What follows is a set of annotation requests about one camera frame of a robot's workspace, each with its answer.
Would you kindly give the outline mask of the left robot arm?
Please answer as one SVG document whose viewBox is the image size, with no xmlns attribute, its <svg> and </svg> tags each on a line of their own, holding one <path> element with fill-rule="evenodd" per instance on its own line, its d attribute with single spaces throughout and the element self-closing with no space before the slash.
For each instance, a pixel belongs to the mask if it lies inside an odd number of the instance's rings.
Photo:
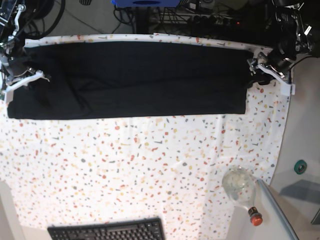
<svg viewBox="0 0 320 240">
<path fill-rule="evenodd" d="M 292 69 L 298 55 L 320 57 L 320 2 L 318 0 L 273 0 L 273 37 L 278 40 L 270 53 L 259 52 L 247 62 L 252 80 L 268 85 L 272 80 L 292 86 Z"/>
</svg>

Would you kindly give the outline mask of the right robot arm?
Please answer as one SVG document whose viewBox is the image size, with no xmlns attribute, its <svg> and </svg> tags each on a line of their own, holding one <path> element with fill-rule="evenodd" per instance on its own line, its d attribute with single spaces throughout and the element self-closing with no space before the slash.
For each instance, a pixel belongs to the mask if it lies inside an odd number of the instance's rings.
<svg viewBox="0 0 320 240">
<path fill-rule="evenodd" d="M 31 57 L 25 51 L 26 40 L 40 40 L 49 35 L 60 22 L 66 1 L 53 24 L 40 32 L 36 20 L 44 20 L 51 12 L 54 0 L 2 0 L 0 2 L 0 82 L 7 86 L 15 78 L 29 76 L 36 71 L 28 66 Z"/>
</svg>

